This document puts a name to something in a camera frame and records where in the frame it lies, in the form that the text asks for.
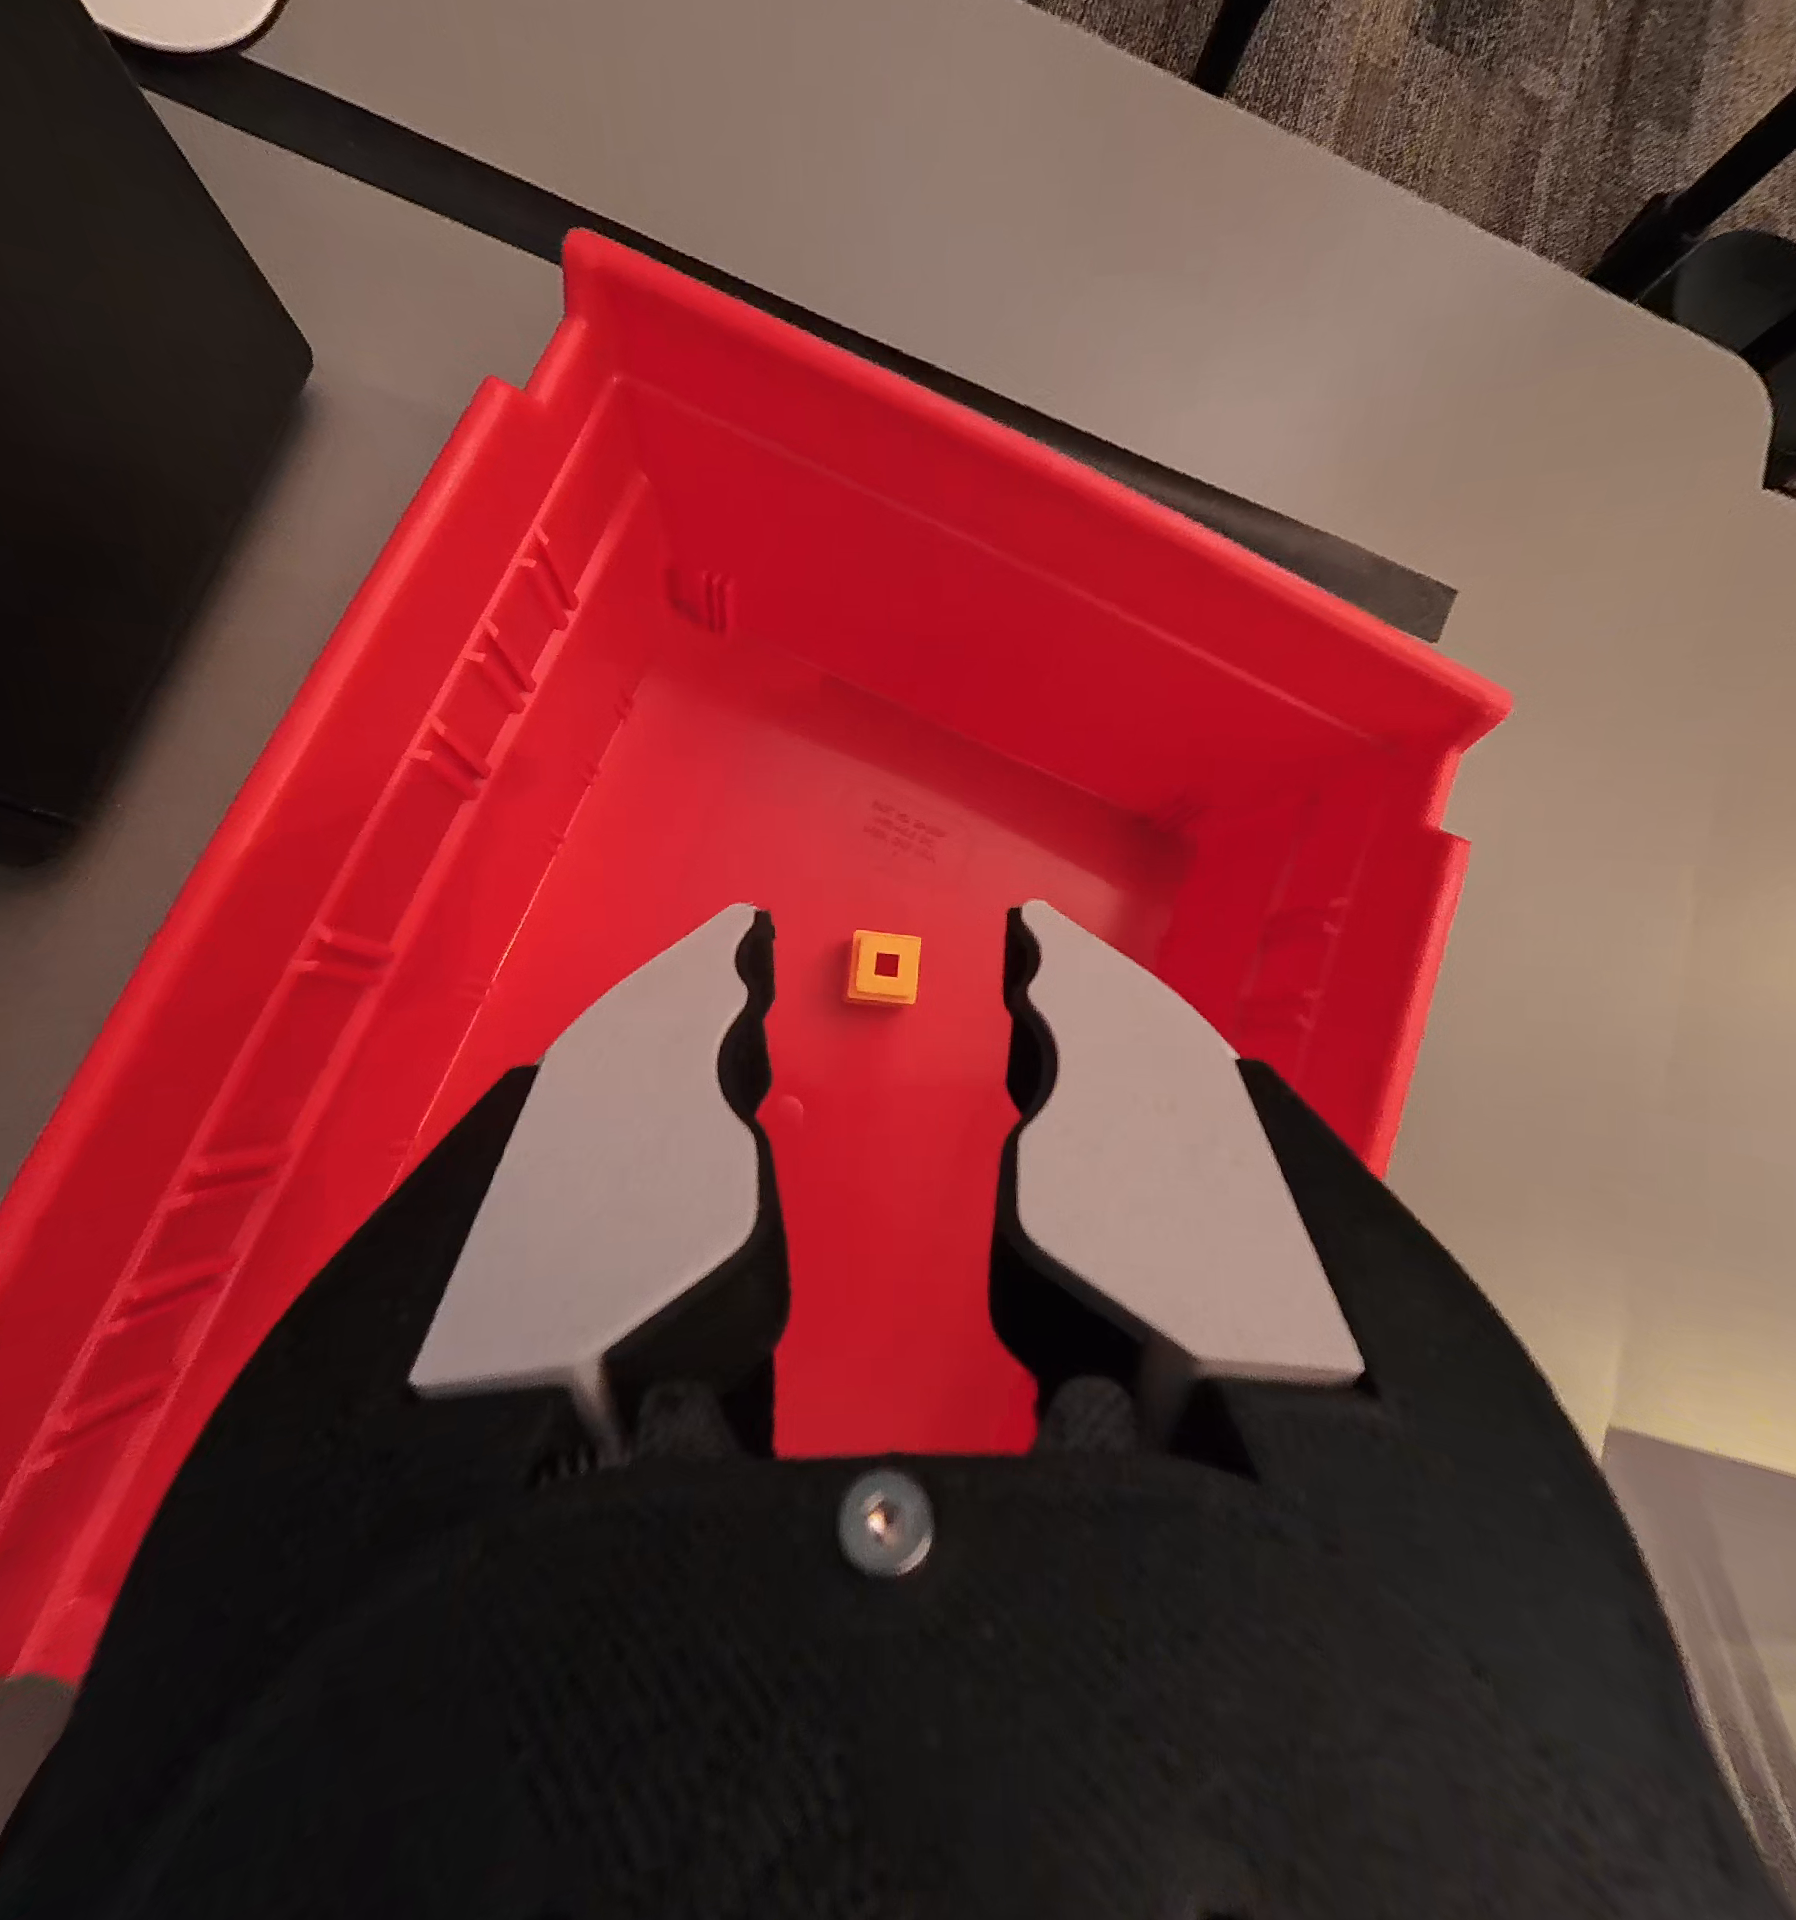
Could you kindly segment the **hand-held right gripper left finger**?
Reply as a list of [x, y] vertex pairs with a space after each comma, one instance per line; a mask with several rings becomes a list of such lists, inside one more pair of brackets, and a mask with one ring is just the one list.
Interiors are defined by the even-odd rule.
[[409, 1368], [425, 1398], [730, 1392], [789, 1315], [759, 1109], [773, 927], [737, 901], [597, 997], [535, 1065]]

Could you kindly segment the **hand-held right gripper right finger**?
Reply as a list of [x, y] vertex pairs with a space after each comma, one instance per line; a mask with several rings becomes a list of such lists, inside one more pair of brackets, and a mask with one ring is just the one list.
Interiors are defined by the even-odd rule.
[[999, 1245], [1173, 1383], [1367, 1360], [1248, 1090], [1184, 996], [1047, 899], [1007, 914]]

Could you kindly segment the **orange cube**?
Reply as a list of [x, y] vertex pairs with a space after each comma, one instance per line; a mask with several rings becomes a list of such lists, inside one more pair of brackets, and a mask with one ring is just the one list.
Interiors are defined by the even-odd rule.
[[846, 948], [842, 997], [870, 1009], [910, 1009], [919, 1001], [923, 938], [859, 927]]

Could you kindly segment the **red plastic bin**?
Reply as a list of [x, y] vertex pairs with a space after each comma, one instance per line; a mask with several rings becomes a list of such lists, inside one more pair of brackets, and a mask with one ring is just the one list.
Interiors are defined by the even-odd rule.
[[[0, 1204], [0, 1681], [79, 1682], [317, 1273], [715, 909], [776, 930], [795, 1457], [1024, 1453], [1007, 912], [1383, 1171], [1511, 696], [1084, 462], [595, 234], [485, 381]], [[855, 929], [919, 1001], [842, 997]]]

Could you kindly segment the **black drawer cabinet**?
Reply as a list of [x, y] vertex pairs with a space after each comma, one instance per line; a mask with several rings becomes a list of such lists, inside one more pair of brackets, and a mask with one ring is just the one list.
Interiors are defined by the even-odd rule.
[[0, 1], [2, 867], [97, 818], [310, 372], [83, 5]]

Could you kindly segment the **white stand base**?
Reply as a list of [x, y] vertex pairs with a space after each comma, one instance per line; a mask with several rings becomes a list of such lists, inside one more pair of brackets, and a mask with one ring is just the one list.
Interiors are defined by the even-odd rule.
[[83, 1], [126, 46], [169, 59], [239, 51], [266, 36], [287, 1]]

